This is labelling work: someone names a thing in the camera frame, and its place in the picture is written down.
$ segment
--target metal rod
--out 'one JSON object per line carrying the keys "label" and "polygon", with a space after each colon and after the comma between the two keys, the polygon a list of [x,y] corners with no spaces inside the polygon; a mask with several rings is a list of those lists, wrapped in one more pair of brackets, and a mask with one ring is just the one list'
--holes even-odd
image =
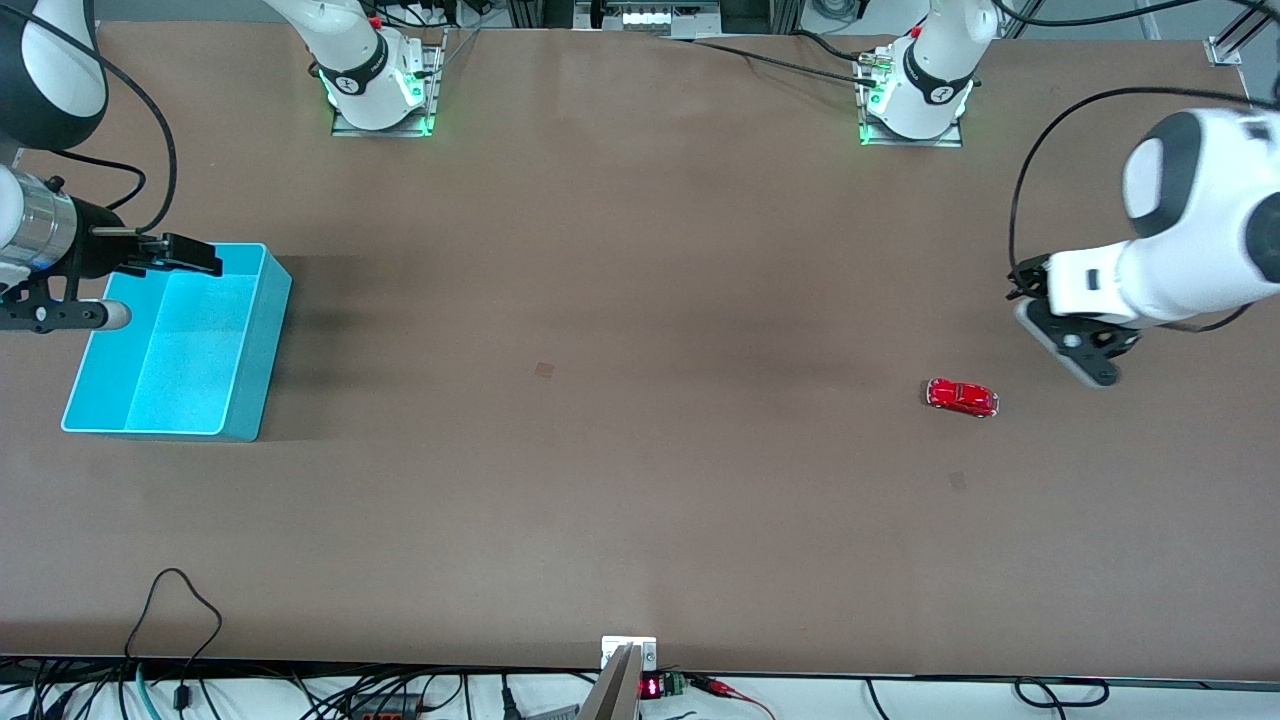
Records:
{"label": "metal rod", "polygon": [[643,655],[640,646],[618,646],[595,679],[591,694],[582,702],[577,720],[635,720],[640,674],[644,670]]}

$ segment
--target robot logo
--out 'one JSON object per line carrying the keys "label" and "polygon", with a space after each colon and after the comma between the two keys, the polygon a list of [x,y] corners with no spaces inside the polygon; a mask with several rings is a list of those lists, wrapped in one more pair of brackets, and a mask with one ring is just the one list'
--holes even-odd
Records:
{"label": "robot logo", "polygon": [[360,92],[360,83],[347,76],[342,76],[333,81],[333,85],[346,95],[356,95]]}

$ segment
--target red wire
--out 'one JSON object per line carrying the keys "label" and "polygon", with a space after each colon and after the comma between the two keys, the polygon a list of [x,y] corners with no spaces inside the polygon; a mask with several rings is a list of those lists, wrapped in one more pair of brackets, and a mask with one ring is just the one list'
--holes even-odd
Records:
{"label": "red wire", "polygon": [[746,697],[745,694],[742,694],[742,693],[740,693],[737,691],[733,691],[733,700],[741,700],[742,702],[750,702],[751,705],[754,705],[754,706],[759,707],[760,710],[765,711],[769,715],[769,720],[778,720],[777,716],[773,715],[772,710],[769,710],[763,702],[760,702],[760,701],[758,701],[755,698]]}

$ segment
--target connector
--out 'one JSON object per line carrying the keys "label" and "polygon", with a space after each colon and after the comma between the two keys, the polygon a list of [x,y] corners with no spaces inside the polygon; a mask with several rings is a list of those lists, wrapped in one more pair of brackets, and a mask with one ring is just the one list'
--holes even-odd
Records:
{"label": "connector", "polygon": [[732,698],[737,693],[728,683],[722,683],[716,678],[708,678],[707,675],[690,675],[685,674],[685,679],[689,680],[690,687],[698,688],[704,693],[710,693],[716,697],[728,697]]}
{"label": "connector", "polygon": [[516,696],[511,694],[511,688],[502,688],[502,720],[525,720],[516,707]]}
{"label": "connector", "polygon": [[178,685],[173,689],[173,708],[187,710],[188,707],[191,707],[191,688]]}

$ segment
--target red digital display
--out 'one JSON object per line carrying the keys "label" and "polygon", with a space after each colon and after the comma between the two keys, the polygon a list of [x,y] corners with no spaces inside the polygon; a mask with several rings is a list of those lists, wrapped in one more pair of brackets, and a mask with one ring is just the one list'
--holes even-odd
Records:
{"label": "red digital display", "polygon": [[645,675],[640,679],[640,700],[655,700],[663,697],[662,675]]}

